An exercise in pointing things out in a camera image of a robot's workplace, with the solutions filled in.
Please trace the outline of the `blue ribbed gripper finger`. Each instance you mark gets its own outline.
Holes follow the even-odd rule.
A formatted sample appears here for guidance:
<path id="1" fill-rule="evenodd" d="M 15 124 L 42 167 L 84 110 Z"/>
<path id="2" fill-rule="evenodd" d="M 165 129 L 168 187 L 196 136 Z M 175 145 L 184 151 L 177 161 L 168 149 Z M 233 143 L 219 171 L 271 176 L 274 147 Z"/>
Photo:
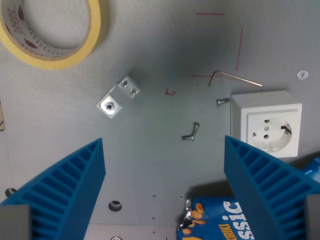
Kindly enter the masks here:
<path id="1" fill-rule="evenodd" d="M 305 200 L 320 184 L 252 145 L 224 140 L 224 173 L 254 238 L 305 240 Z"/>
<path id="2" fill-rule="evenodd" d="M 27 205 L 33 240 L 82 240 L 106 175 L 103 140 L 56 162 L 1 205 Z"/>

